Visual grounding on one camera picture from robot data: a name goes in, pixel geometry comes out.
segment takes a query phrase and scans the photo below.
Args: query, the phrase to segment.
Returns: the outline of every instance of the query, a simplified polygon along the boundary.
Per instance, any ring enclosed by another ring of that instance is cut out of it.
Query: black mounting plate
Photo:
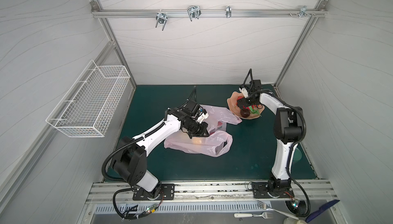
[[[252,190],[252,195],[254,198],[272,198],[272,196],[270,196],[268,194],[268,190],[266,188],[267,182],[252,182],[251,183],[251,188]],[[293,191],[291,190],[287,190],[287,192],[289,194],[291,194],[292,196],[294,196]],[[278,198],[290,198],[286,193],[283,193],[282,195],[280,195]]]
[[[174,198],[174,184],[162,184],[161,191],[156,199],[150,199],[146,196],[146,191],[142,187],[134,192],[134,196],[132,200],[140,201],[140,200],[161,200],[162,194],[164,194],[164,200],[173,200]]]

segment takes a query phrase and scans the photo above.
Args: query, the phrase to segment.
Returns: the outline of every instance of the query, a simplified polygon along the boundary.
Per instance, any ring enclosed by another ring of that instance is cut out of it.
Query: fork handle
[[[279,210],[276,210],[276,209],[272,209],[272,210],[274,210],[275,212],[280,213],[282,215],[285,215],[286,217],[291,217],[291,218],[296,219],[296,220],[299,219],[297,216],[291,215],[290,213],[282,212],[282,211],[279,211]]]
[[[243,218],[243,217],[252,217],[252,214],[249,213],[234,213],[234,217],[236,218]]]

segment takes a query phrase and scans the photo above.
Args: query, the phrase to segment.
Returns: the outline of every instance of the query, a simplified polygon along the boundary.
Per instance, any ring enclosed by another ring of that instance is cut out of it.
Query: vertical metal post
[[[315,5],[315,8],[324,9],[327,1],[328,0],[318,0]],[[317,17],[310,17],[307,20],[302,32],[300,33],[299,38],[296,41],[295,46],[293,47],[291,53],[289,54],[287,61],[285,62],[284,66],[282,67],[282,70],[281,70],[280,74],[278,75],[276,82],[274,83],[275,87],[278,87],[281,84],[282,80],[284,79],[285,74],[287,73],[292,62],[295,60],[297,54],[299,53],[300,49],[302,48],[304,41],[307,39],[307,36],[310,34],[310,32],[311,32],[312,28],[314,27],[315,23],[317,22],[317,20],[318,20]]]
[[[102,8],[102,7],[101,7],[101,3],[100,3],[99,0],[90,0],[90,1],[91,1],[91,2],[96,2],[97,5],[95,5],[95,6],[98,7],[98,9],[101,9],[101,8]],[[127,69],[128,73],[130,74],[130,76],[131,76],[131,78],[130,78],[131,86],[135,89],[135,88],[136,88],[135,79],[134,79],[134,77],[132,76],[130,67],[128,66],[127,61],[125,60],[125,57],[124,57],[124,55],[123,55],[123,52],[121,51],[121,49],[120,49],[120,47],[119,47],[119,43],[118,43],[118,41],[117,41],[117,39],[116,39],[116,37],[115,37],[115,34],[113,33],[113,30],[112,30],[112,28],[111,28],[111,25],[109,24],[108,19],[106,19],[106,18],[100,18],[99,20],[100,20],[100,22],[101,22],[102,27],[103,27],[104,30],[105,30],[106,35],[107,35],[108,38],[109,38],[109,40],[115,42],[115,52],[116,52],[116,55],[117,55],[117,57],[119,58],[120,63],[121,63],[122,65],[125,66],[125,68]]]

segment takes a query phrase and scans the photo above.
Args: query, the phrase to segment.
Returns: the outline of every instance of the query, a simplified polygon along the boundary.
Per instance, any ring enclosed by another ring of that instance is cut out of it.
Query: wire mesh
[[[51,125],[69,137],[103,137],[129,79],[124,66],[96,66]]]

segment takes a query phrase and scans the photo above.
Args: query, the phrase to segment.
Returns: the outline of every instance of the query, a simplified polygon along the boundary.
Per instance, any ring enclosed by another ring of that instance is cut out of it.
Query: white wall
[[[88,0],[0,0],[0,185],[108,38]]]
[[[391,223],[393,0],[329,0],[279,86],[349,223]]]
[[[317,0],[100,0],[103,9],[313,8]],[[305,24],[297,18],[110,19],[138,84],[274,83]]]

